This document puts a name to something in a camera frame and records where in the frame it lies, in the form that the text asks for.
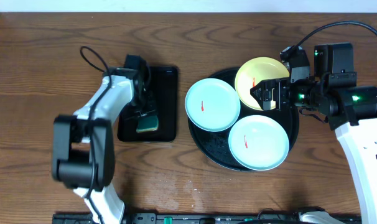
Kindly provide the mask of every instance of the wooden surface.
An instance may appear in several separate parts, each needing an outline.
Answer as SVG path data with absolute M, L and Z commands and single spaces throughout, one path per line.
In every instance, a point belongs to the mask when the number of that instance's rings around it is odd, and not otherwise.
M 110 65 L 126 54 L 180 69 L 178 134 L 172 143 L 116 139 L 113 183 L 130 207 L 159 212 L 257 213 L 321 206 L 360 213 L 345 155 L 328 125 L 300 118 L 286 161 L 267 172 L 237 172 L 207 159 L 189 133 L 184 97 L 191 85 L 255 57 L 278 58 L 318 26 L 375 14 L 1 14 L 0 223 L 49 223 L 55 212 L 87 212 L 83 200 L 50 175 L 52 123 L 72 114 L 100 85 L 79 55 L 89 45 Z M 377 38 L 359 27 L 333 27 L 308 40 L 350 41 L 359 85 L 377 86 Z

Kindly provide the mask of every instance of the wood grain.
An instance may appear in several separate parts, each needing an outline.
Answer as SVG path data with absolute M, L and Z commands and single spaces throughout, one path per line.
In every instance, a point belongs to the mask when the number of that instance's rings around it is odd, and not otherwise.
M 198 150 L 184 110 L 184 96 L 196 81 L 251 58 L 278 58 L 316 27 L 353 19 L 377 28 L 377 14 L 1 14 L 0 223 L 50 223 L 55 212 L 88 211 L 50 176 L 54 117 L 72 114 L 100 85 L 100 74 L 79 56 L 81 45 L 99 51 L 110 65 L 138 54 L 152 65 L 180 69 L 176 140 L 122 143 L 114 136 L 113 182 L 128 206 L 257 213 L 317 205 L 359 214 L 347 160 L 328 125 L 300 118 L 298 140 L 281 166 L 236 172 Z M 355 47 L 358 84 L 377 86 L 377 38 L 367 30 L 333 27 L 304 48 L 309 53 L 315 44 L 345 41 Z

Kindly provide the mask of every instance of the yellow plate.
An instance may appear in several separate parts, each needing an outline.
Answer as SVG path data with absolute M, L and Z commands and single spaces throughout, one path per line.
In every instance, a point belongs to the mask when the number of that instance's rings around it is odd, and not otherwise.
M 262 80 L 289 77 L 285 66 L 268 57 L 259 57 L 247 61 L 238 70 L 235 88 L 240 100 L 252 109 L 262 110 L 259 103 L 249 94 L 249 90 Z M 276 107 L 276 102 L 271 102 L 271 109 Z

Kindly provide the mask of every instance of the green sponge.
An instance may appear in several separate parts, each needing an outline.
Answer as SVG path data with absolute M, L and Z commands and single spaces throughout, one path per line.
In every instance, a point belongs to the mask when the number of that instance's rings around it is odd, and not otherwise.
M 157 131 L 158 130 L 158 116 L 145 116 L 140 118 L 137 123 L 136 132 L 144 133 L 148 131 Z

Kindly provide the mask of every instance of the black round tray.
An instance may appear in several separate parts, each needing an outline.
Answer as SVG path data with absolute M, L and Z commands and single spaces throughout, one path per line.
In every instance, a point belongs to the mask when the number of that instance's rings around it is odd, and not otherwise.
M 218 78 L 223 80 L 234 88 L 235 76 L 238 69 L 239 68 L 229 68 L 222 70 L 211 75 L 210 78 Z M 289 150 L 292 149 L 299 131 L 299 114 L 296 107 L 281 111 L 258 111 L 247 107 L 245 104 L 243 104 L 243 102 L 241 102 L 241 111 L 237 121 L 246 116 L 255 114 L 267 116 L 277 121 L 284 128 L 284 130 L 286 130 L 289 138 Z M 188 119 L 188 127 L 198 148 L 201 149 L 201 151 L 213 162 L 232 170 L 253 171 L 242 166 L 234 159 L 233 155 L 231 155 L 230 148 L 228 147 L 228 134 L 230 133 L 230 129 L 232 127 L 215 133 L 204 131 L 193 124 L 190 118 Z

